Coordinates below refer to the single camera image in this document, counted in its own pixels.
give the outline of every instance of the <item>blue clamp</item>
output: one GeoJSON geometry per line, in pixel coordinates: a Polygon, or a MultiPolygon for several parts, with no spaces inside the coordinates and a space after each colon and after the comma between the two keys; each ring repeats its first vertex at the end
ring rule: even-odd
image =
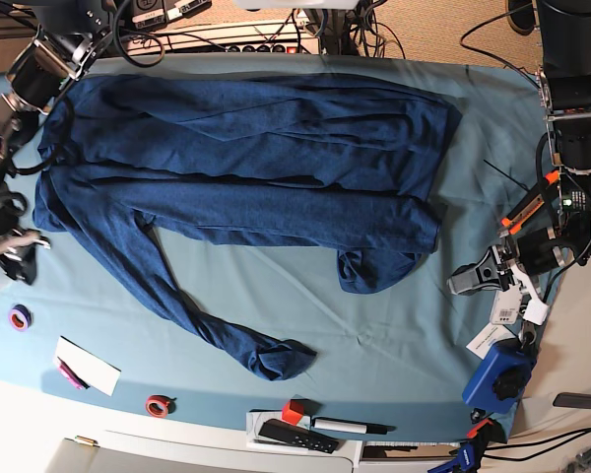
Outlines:
{"type": "Polygon", "coordinates": [[[469,471],[475,467],[475,448],[471,443],[465,443],[457,451],[457,456],[440,466],[431,468],[427,473],[448,473],[449,471],[469,471]]]}

